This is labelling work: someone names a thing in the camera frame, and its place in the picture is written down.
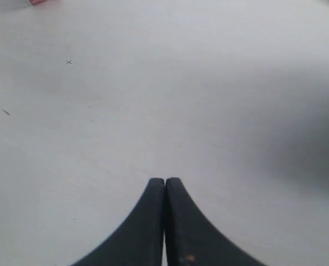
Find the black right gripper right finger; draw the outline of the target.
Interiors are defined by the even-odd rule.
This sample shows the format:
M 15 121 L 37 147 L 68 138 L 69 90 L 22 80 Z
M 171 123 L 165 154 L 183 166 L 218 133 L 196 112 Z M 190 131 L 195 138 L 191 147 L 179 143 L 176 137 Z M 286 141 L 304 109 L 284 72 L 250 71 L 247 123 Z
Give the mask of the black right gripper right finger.
M 168 265 L 261 265 L 215 228 L 176 177 L 166 180 L 164 220 Z

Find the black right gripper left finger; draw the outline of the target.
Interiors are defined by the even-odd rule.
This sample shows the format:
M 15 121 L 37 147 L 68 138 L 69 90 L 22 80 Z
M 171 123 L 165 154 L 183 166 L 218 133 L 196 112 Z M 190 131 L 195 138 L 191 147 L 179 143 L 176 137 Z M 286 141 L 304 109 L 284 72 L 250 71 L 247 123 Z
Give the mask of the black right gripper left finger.
M 78 266 L 155 266 L 162 264 L 164 180 L 151 178 L 123 223 Z

